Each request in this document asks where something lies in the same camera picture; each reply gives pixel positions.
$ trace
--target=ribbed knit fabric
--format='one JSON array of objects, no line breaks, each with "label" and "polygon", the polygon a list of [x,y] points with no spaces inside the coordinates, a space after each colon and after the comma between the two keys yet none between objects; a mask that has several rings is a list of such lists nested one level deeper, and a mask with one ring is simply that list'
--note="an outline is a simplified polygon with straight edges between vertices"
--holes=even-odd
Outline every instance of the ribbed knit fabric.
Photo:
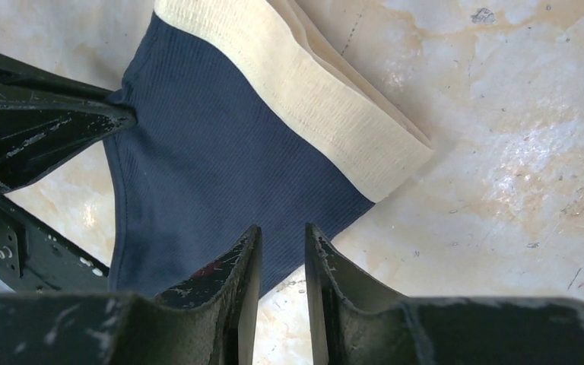
[{"label": "ribbed knit fabric", "polygon": [[373,206],[227,57],[155,15],[109,100],[138,117],[104,141],[116,194],[111,290],[153,296],[258,224],[263,294],[303,264],[306,222],[333,237]]}]

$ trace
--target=screw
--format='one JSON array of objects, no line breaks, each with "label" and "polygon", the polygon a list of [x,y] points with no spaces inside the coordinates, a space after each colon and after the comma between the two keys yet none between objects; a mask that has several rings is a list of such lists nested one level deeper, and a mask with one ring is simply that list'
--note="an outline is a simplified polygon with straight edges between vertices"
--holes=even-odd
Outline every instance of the screw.
[{"label": "screw", "polygon": [[7,247],[7,246],[3,246],[2,249],[0,249],[0,259],[1,260],[5,260],[5,259],[12,259],[12,250]]}]

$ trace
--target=white marble table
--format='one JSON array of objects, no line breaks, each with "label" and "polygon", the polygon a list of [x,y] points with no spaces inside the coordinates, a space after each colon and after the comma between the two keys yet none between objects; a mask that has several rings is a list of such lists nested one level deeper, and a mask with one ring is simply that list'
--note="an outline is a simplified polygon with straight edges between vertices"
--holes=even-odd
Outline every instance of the white marble table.
[{"label": "white marble table", "polygon": [[[299,3],[436,148],[337,247],[409,296],[584,300],[584,0]],[[151,5],[0,0],[0,52],[115,89]],[[101,144],[10,197],[110,262]],[[255,363],[311,363],[304,285],[262,299]]]}]

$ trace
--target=metal bracket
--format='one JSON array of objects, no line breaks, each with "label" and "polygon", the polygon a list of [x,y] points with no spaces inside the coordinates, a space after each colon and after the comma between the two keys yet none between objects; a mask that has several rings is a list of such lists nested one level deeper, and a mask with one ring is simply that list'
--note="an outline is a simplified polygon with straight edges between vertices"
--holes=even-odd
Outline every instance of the metal bracket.
[{"label": "metal bracket", "polygon": [[104,292],[109,269],[0,196],[0,278],[14,291]]},{"label": "metal bracket", "polygon": [[137,121],[109,91],[0,55],[0,194],[28,186]]}]

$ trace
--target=black metal frame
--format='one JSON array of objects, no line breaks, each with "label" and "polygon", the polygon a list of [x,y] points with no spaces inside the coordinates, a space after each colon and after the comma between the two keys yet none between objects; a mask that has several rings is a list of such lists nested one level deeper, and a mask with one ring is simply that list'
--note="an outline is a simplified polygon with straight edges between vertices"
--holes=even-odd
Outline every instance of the black metal frame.
[{"label": "black metal frame", "polygon": [[105,291],[108,268],[3,196],[136,124],[110,91],[0,54],[0,278],[16,291]]},{"label": "black metal frame", "polygon": [[[579,301],[407,298],[347,260],[319,228],[306,233],[314,363],[584,364]],[[262,244],[250,227],[154,300],[0,294],[0,363],[252,363]]]},{"label": "black metal frame", "polygon": [[[0,278],[21,292],[0,294],[0,363],[251,363],[258,227],[154,300],[93,294],[106,290],[107,268],[3,196],[133,126],[107,94],[0,55]],[[306,285],[315,363],[584,364],[584,303],[408,298],[312,224]]]}]

